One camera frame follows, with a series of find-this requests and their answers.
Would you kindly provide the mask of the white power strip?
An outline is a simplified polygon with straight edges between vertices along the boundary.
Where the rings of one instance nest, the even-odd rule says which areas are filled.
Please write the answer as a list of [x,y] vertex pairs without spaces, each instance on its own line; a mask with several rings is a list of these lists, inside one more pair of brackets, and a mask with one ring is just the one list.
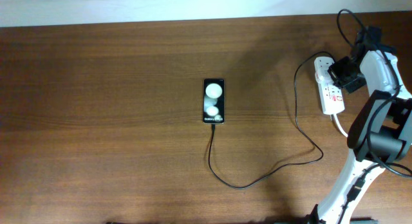
[[318,84],[322,111],[325,115],[336,115],[344,111],[344,101],[341,89],[333,83]]

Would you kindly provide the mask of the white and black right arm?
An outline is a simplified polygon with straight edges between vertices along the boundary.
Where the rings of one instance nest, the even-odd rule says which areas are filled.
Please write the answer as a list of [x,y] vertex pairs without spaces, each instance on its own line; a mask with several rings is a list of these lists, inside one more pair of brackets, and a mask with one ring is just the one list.
[[356,206],[384,171],[394,170],[411,145],[411,94],[390,52],[368,51],[357,66],[369,99],[347,133],[348,157],[331,192],[307,223],[351,223]]

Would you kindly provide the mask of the white USB charger plug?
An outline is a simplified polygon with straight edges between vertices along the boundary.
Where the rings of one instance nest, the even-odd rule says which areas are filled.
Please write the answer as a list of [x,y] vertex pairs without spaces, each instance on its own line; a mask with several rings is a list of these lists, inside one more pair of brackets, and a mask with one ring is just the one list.
[[333,80],[328,73],[329,67],[334,63],[331,57],[317,57],[314,61],[315,80],[318,84],[332,83]]

